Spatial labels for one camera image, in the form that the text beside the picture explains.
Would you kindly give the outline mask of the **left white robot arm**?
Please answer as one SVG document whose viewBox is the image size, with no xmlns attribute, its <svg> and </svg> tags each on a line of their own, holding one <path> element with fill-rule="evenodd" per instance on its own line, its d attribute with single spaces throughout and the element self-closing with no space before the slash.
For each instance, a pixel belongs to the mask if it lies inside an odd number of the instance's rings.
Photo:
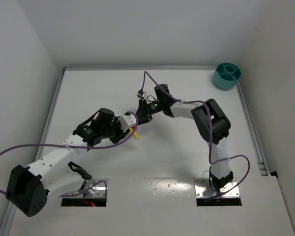
<svg viewBox="0 0 295 236">
<path fill-rule="evenodd" d="M 99 109 L 79 124 L 63 144 L 53 145 L 49 154 L 26 167 L 16 166 L 11 171 L 5 197 L 27 217 L 35 216 L 45 206 L 48 194 L 58 189 L 52 178 L 59 178 L 65 165 L 84 180 L 91 179 L 73 159 L 90 149 L 101 149 L 99 143 L 103 139 L 109 139 L 112 148 L 126 142 L 137 125 L 138 118 L 133 112 L 115 116 L 109 109 Z"/>
</svg>

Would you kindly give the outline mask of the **yellow lego assembly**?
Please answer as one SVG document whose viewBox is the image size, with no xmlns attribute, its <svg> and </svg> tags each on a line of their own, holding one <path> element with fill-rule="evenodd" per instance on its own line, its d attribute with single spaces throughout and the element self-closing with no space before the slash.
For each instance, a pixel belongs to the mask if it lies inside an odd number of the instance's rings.
<svg viewBox="0 0 295 236">
<path fill-rule="evenodd" d="M 129 130 L 130 130 L 129 134 L 133 136 L 135 140 L 140 140 L 140 136 L 137 133 L 137 131 L 134 130 L 134 127 L 130 127 Z"/>
</svg>

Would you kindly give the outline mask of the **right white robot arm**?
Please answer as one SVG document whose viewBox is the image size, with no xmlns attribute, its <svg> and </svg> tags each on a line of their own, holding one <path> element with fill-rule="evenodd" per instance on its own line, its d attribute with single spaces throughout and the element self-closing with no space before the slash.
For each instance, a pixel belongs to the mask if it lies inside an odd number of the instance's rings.
<svg viewBox="0 0 295 236">
<path fill-rule="evenodd" d="M 189 118 L 194 120 L 200 136 L 207 142 L 209 148 L 209 180 L 211 188 L 220 190 L 234 178 L 229 164 L 227 152 L 227 137 L 231 123 L 214 99 L 205 102 L 181 101 L 169 94 L 168 85 L 154 87 L 156 100 L 148 101 L 143 89 L 137 93 L 139 106 L 136 115 L 139 124 L 152 120 L 152 115 L 163 112 L 172 118 Z"/>
</svg>

